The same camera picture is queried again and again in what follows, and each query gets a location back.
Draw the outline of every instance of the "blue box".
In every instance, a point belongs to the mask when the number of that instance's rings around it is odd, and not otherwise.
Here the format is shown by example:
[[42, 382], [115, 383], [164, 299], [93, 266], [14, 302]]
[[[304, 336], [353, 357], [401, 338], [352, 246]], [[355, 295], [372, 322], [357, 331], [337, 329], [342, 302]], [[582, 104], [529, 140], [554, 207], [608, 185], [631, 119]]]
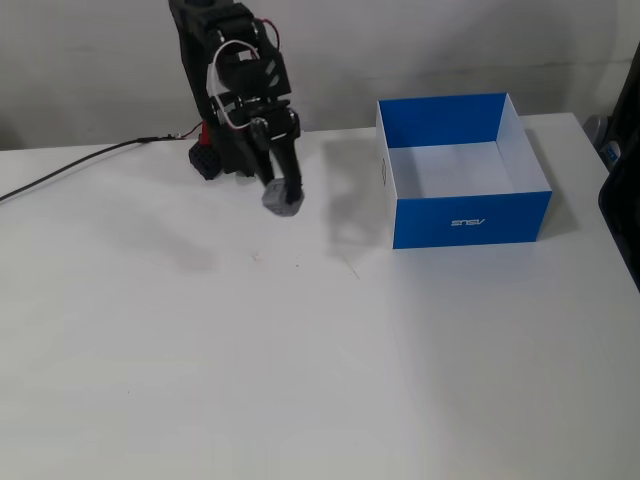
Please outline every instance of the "blue box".
[[509, 95], [378, 102], [393, 248], [534, 242], [551, 188]]

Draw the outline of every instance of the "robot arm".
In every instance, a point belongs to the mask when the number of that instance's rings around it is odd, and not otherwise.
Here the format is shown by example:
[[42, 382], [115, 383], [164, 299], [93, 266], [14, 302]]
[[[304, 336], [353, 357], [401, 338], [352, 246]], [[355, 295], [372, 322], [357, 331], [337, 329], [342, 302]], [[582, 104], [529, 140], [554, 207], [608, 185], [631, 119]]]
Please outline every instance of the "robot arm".
[[[277, 215], [295, 215], [304, 198], [294, 147], [300, 121], [289, 101], [279, 99], [291, 93], [291, 87], [282, 54], [269, 40], [264, 22], [233, 0], [169, 0], [169, 6], [204, 121], [203, 137], [211, 141], [208, 155], [195, 152], [191, 163], [205, 178], [223, 169], [257, 174], [266, 186], [264, 205]], [[211, 63], [229, 91], [210, 99]], [[274, 179], [270, 153], [284, 179]]]

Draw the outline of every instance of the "white table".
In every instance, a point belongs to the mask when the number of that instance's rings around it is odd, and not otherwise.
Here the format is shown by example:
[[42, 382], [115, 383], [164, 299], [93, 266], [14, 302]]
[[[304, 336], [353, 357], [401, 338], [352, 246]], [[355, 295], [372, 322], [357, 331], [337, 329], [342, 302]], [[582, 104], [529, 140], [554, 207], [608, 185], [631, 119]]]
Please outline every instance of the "white table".
[[[637, 479], [640, 295], [572, 115], [535, 244], [391, 251], [373, 130], [295, 218], [131, 148], [0, 206], [0, 478]], [[0, 154], [8, 191], [97, 147]]]

